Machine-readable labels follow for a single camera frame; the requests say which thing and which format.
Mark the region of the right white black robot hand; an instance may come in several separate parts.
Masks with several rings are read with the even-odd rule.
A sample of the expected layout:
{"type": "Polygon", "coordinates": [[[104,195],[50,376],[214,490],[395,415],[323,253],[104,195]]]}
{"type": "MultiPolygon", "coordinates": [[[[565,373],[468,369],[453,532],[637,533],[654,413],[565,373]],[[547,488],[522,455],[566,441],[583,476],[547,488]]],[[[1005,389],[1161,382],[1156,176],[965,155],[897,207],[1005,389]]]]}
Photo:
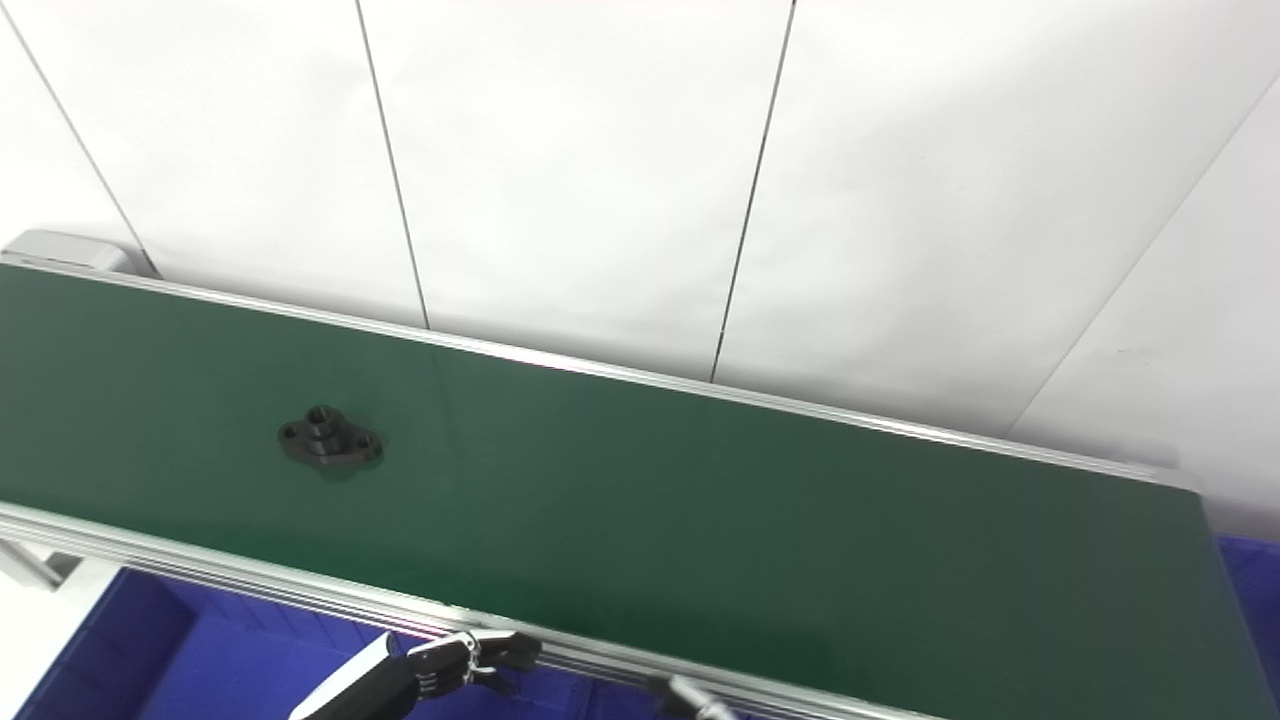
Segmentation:
{"type": "Polygon", "coordinates": [[[676,674],[654,674],[645,688],[655,697],[655,712],[669,719],[736,720],[740,716],[721,698],[676,674]]]}

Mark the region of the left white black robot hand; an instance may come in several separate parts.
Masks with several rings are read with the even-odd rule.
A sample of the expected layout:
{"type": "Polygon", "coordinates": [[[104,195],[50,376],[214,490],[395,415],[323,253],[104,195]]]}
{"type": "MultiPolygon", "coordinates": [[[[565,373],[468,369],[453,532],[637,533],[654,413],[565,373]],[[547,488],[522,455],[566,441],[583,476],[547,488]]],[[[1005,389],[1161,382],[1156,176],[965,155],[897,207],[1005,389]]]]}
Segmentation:
{"type": "Polygon", "coordinates": [[[468,685],[516,692],[500,670],[535,669],[543,643],[511,630],[454,632],[398,651],[385,632],[348,659],[291,711],[291,719],[406,719],[415,707],[468,685]]]}

